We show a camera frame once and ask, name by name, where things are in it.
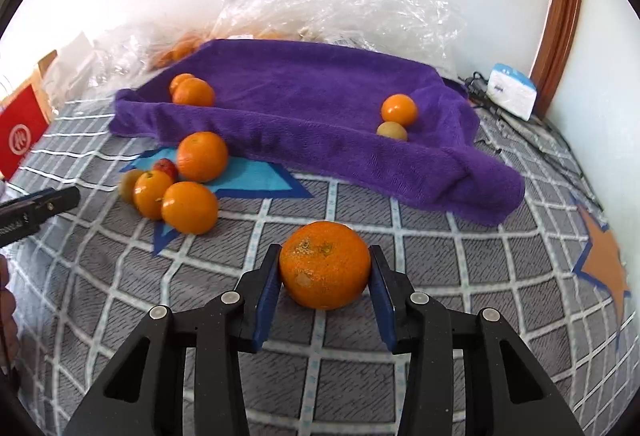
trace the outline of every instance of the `grid pattern fabric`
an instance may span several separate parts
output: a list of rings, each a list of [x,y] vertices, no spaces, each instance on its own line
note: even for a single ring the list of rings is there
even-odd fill
[[[8,185],[7,198],[77,185],[81,204],[8,247],[20,326],[21,400],[46,434],[59,435],[83,394],[153,305],[204,305],[259,265],[272,242],[300,225],[343,222],[416,289],[451,309],[492,306],[542,363],[588,436],[605,434],[640,386],[640,344],[631,301],[616,344],[608,294],[572,273],[588,241],[572,189],[529,145],[483,111],[479,147],[526,179],[526,199],[503,224],[481,227],[418,211],[334,178],[294,173],[314,196],[221,199],[204,236],[181,236],[151,255],[153,226],[117,199],[118,171],[153,147],[107,132],[111,105],[76,115],[69,103]],[[539,147],[574,169],[546,133]],[[501,153],[495,154],[495,148]],[[454,429],[464,434],[462,352],[454,352]],[[193,434],[193,352],[184,385],[185,434]],[[367,291],[322,312],[281,293],[270,339],[241,355],[254,435],[395,434],[409,356],[386,352]]]

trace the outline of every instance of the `blue and white package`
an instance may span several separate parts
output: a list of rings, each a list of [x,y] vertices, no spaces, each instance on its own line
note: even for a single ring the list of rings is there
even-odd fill
[[[526,121],[537,95],[535,84],[524,73],[505,64],[496,64],[491,70],[486,94],[498,106]]]

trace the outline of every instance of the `triangular cutout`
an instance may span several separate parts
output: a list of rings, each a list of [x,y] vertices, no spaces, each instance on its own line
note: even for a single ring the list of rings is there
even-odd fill
[[[146,337],[140,339],[136,344],[136,347],[129,353],[129,356],[115,373],[111,382],[104,388],[104,395],[107,398],[129,403],[138,401],[149,345],[150,340]]]
[[[509,387],[509,398],[513,403],[533,402],[542,400],[542,388],[524,365],[510,343],[506,340],[500,341],[500,352],[504,363],[504,371],[507,375]]]

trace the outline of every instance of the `human hand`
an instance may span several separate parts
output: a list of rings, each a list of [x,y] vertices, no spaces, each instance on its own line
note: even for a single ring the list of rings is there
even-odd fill
[[[9,352],[9,363],[5,361],[4,348],[0,342],[0,366],[8,366],[18,353],[18,324],[14,320],[15,297],[5,289],[9,283],[9,266],[6,258],[0,254],[0,315],[6,339],[6,348]]]

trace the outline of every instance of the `silver screw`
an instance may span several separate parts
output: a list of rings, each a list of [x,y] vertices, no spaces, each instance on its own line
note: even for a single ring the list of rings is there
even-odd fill
[[[166,308],[162,305],[154,306],[149,310],[149,317],[151,317],[154,321],[161,319],[166,315]]]
[[[220,297],[224,304],[235,304],[240,301],[240,294],[237,291],[225,291]]]
[[[500,312],[498,310],[494,310],[493,308],[487,308],[482,310],[482,317],[484,317],[489,322],[495,322],[500,320]]]
[[[414,291],[410,296],[411,302],[414,304],[427,304],[429,302],[429,296],[421,291]]]

